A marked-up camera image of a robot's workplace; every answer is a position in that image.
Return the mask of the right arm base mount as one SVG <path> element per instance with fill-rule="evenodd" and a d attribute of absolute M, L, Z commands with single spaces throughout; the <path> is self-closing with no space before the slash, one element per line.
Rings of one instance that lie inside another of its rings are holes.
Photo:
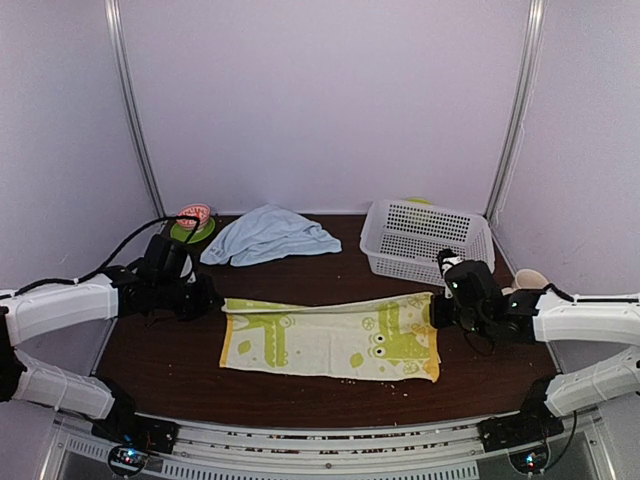
<path fill-rule="evenodd" d="M 531 478 L 544 475 L 566 455 L 576 434 L 577 412 L 572 415 L 572 428 L 562 450 L 553 457 L 549 440 L 565 432 L 561 418 L 545 405 L 546 390 L 552 377 L 536 380 L 529 388 L 516 413 L 490 417 L 477 424 L 479 438 L 486 453 L 509 450 L 512 468 Z"/>

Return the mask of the green crocodile pattern towel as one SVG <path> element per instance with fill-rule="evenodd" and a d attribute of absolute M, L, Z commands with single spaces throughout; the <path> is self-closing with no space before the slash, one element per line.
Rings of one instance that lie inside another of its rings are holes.
<path fill-rule="evenodd" d="M 339 305 L 226 299 L 222 368 L 394 382 L 440 376 L 433 295 L 420 292 Z"/>

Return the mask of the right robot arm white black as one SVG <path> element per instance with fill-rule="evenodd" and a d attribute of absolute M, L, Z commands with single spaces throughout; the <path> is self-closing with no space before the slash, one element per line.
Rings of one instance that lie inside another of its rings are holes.
<path fill-rule="evenodd" d="M 456 326 L 491 346 L 574 340 L 625 347 L 576 372 L 536 380 L 517 413 L 479 423 L 486 450 L 559 435 L 568 415 L 638 392 L 638 295 L 570 295 L 552 283 L 505 294 L 485 262 L 449 249 L 439 253 L 438 268 L 445 290 L 430 308 L 435 329 Z"/>

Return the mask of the white perforated plastic basket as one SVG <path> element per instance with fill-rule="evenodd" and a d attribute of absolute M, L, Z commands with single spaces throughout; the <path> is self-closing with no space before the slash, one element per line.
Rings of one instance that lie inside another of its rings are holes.
<path fill-rule="evenodd" d="M 482 216 L 408 200 L 373 202 L 359 247 L 372 273 L 429 285 L 444 284 L 437 262 L 443 249 L 495 270 L 492 235 Z"/>

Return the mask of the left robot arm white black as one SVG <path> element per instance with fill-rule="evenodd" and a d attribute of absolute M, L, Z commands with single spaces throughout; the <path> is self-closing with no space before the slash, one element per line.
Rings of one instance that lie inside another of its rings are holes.
<path fill-rule="evenodd" d="M 147 444 L 152 431 L 115 382 L 82 376 L 38 361 L 22 343 L 78 324 L 166 311 L 198 319 L 218 298 L 211 277 L 198 272 L 187 248 L 155 235 L 127 266 L 106 263 L 78 279 L 43 279 L 1 295 L 1 399 L 25 401 L 88 419 L 107 438 Z"/>

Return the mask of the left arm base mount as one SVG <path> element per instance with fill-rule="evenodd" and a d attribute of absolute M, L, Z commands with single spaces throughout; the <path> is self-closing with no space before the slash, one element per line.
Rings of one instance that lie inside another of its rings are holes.
<path fill-rule="evenodd" d="M 130 479 L 142 472 L 152 456 L 173 452 L 179 426 L 172 421 L 140 415 L 135 400 L 116 382 L 99 380 L 114 403 L 105 419 L 90 419 L 91 434 L 114 443 L 107 454 L 107 466 L 117 477 Z"/>

